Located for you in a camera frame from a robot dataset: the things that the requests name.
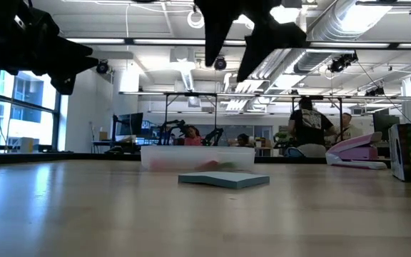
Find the black computer monitor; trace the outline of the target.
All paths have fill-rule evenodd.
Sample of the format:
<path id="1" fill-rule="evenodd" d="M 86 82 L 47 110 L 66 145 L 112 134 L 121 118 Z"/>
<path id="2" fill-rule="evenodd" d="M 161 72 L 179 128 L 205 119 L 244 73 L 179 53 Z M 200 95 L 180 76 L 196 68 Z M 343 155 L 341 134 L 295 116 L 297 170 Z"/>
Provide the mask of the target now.
<path id="1" fill-rule="evenodd" d="M 132 136 L 141 134 L 143 113 L 124 114 L 117 116 L 116 135 Z"/>
<path id="2" fill-rule="evenodd" d="M 388 141 L 390 128 L 400 123 L 400 118 L 398 116 L 388 115 L 388 114 L 377 114 L 372 115 L 374 132 L 380 132 L 382 134 L 382 141 Z"/>

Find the black ceiling mounted device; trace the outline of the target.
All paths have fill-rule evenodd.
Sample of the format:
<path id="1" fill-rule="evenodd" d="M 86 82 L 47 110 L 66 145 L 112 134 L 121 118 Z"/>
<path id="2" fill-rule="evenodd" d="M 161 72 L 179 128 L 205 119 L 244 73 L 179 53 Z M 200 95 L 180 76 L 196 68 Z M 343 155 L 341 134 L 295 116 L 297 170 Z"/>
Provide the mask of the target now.
<path id="1" fill-rule="evenodd" d="M 357 61 L 358 56 L 356 53 L 342 54 L 332 60 L 332 63 L 328 66 L 328 71 L 330 71 L 331 73 L 340 73 Z"/>

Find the black overhead beam with lights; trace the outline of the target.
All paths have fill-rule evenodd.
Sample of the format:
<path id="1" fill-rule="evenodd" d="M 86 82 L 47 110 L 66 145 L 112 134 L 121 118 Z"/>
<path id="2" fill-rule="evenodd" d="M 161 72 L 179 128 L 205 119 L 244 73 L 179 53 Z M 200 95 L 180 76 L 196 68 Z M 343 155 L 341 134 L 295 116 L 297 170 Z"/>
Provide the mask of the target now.
<path id="1" fill-rule="evenodd" d="M 131 37 L 69 37 L 69 41 L 87 46 L 201 46 L 211 49 L 223 47 L 270 46 L 276 49 L 354 49 L 411 51 L 411 42 L 387 41 L 291 41 L 281 37 L 247 36 L 244 39 L 180 39 L 180 38 L 131 38 Z"/>

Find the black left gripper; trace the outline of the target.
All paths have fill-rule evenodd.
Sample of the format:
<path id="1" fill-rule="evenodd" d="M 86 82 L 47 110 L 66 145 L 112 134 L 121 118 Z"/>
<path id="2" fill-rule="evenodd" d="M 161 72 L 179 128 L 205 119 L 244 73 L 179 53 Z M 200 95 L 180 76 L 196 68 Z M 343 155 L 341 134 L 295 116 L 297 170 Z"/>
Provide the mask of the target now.
<path id="1" fill-rule="evenodd" d="M 61 95 L 73 93 L 76 75 L 98 65 L 93 49 L 58 36 L 51 15 L 32 0 L 0 0 L 0 69 L 48 73 Z"/>

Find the blue sticky note pad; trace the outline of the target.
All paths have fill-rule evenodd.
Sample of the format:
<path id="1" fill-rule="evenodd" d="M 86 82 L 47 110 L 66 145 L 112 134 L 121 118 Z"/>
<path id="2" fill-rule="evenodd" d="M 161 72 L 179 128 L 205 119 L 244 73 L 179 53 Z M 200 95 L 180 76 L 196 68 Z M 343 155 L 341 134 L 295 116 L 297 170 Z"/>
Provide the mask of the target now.
<path id="1" fill-rule="evenodd" d="M 178 176 L 178 182 L 241 189 L 270 183 L 270 177 L 252 173 L 204 171 L 180 174 Z"/>

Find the pink stapler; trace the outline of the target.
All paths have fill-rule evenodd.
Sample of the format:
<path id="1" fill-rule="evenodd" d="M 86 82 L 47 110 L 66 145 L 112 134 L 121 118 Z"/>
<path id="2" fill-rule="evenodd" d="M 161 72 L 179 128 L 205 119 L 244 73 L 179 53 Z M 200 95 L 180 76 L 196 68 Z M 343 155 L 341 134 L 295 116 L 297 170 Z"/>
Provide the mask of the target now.
<path id="1" fill-rule="evenodd" d="M 381 132 L 340 141 L 325 153 L 327 165 L 351 168 L 383 170 L 387 165 L 378 160 L 378 151 L 374 143 L 382 139 Z"/>

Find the clear plastic storage box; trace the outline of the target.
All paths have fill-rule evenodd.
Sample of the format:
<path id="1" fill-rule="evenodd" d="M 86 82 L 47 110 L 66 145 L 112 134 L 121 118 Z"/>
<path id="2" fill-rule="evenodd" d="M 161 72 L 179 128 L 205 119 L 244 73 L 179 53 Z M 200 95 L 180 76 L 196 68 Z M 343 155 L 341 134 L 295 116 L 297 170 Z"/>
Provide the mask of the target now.
<path id="1" fill-rule="evenodd" d="M 148 170 L 186 170 L 207 161 L 234 162 L 236 169 L 251 170 L 255 150 L 229 146 L 142 146 L 141 164 Z"/>

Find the dark marker box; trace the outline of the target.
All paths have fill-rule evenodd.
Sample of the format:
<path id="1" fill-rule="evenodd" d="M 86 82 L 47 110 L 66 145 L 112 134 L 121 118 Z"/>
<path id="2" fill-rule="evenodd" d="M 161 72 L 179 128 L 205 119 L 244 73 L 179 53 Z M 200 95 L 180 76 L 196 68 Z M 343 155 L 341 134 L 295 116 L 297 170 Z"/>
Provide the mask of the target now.
<path id="1" fill-rule="evenodd" d="M 392 174 L 411 182 L 411 124 L 394 124 L 388 133 Z"/>

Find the black aluminium table frame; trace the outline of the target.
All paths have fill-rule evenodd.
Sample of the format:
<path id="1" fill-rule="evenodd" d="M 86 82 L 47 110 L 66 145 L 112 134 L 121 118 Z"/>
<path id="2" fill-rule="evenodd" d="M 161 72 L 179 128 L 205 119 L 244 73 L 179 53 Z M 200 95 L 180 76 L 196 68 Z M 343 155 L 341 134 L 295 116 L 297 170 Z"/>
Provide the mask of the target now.
<path id="1" fill-rule="evenodd" d="M 119 85 L 103 79 L 96 72 L 87 70 L 76 78 L 71 96 L 62 96 L 56 148 L 61 153 L 0 153 L 0 164 L 28 163 L 62 160 L 114 160 L 140 161 L 141 155 L 91 153 L 91 126 L 112 129 L 113 114 L 139 111 L 137 96 L 118 93 Z"/>

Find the black background station frame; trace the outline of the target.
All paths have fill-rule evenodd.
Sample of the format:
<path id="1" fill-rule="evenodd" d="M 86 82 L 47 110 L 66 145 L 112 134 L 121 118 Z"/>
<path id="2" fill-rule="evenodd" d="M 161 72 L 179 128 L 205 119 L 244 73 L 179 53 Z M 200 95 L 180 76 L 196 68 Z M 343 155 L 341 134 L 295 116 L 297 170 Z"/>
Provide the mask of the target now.
<path id="1" fill-rule="evenodd" d="M 344 99 L 350 99 L 350 96 L 342 96 L 342 95 L 295 95 L 295 94 L 229 94 L 229 93 L 207 93 L 207 92 L 163 92 L 161 93 L 162 96 L 165 96 L 166 98 L 166 104 L 165 104 L 165 111 L 164 111 L 164 117 L 165 117 L 165 122 L 167 122 L 167 116 L 168 116 L 168 106 L 174 102 L 179 96 L 184 96 L 186 98 L 205 98 L 208 101 L 211 102 L 211 105 L 213 106 L 213 111 L 202 111 L 202 114 L 213 114 L 215 118 L 214 126 L 217 126 L 217 115 L 218 115 L 218 99 L 219 98 L 228 98 L 231 100 L 251 100 L 251 99 L 256 99 L 258 100 L 259 98 L 267 98 L 270 100 L 270 104 L 272 103 L 272 100 L 276 99 L 287 99 L 291 101 L 291 106 L 292 110 L 295 109 L 295 100 L 296 99 L 310 99 L 310 100 L 316 100 L 316 101 L 323 101 L 323 100 L 331 100 L 332 103 L 334 103 L 333 99 L 336 99 L 337 102 L 339 103 L 338 109 L 340 111 L 340 126 L 343 126 L 343 118 L 342 118 L 342 113 L 343 113 L 343 100 Z"/>

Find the silver ventilation duct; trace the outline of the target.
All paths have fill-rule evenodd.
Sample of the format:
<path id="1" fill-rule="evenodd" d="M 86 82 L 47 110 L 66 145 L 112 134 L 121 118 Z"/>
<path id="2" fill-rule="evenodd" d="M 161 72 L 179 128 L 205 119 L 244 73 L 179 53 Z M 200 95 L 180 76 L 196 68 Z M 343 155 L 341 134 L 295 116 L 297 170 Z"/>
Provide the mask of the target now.
<path id="1" fill-rule="evenodd" d="M 357 5 L 357 1 L 375 0 L 337 0 L 308 33 L 308 40 L 354 41 L 392 9 L 391 6 Z M 293 49 L 290 57 L 294 62 L 290 65 L 290 70 L 295 74 L 308 74 L 324 64 L 330 56 L 330 53 Z"/>

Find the large window with frame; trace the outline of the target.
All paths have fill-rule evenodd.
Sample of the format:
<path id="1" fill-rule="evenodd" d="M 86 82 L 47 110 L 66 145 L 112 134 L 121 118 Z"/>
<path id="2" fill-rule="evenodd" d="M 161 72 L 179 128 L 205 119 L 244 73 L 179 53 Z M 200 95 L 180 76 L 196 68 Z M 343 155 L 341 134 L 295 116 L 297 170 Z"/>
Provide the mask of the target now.
<path id="1" fill-rule="evenodd" d="M 56 148 L 60 95 L 47 75 L 0 70 L 0 153 L 37 153 Z"/>

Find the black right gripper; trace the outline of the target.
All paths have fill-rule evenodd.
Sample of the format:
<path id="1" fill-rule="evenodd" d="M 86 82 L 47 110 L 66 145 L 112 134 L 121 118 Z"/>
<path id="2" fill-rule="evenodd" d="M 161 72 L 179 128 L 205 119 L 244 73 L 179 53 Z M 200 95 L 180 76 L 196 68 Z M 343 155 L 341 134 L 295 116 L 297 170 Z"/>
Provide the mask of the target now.
<path id="1" fill-rule="evenodd" d="M 194 0 L 204 19 L 205 65 L 214 64 L 233 21 L 240 15 L 249 18 L 255 27 L 245 37 L 237 82 L 246 80 L 274 50 L 303 46 L 307 34 L 294 22 L 279 24 L 270 13 L 282 3 L 283 0 Z"/>

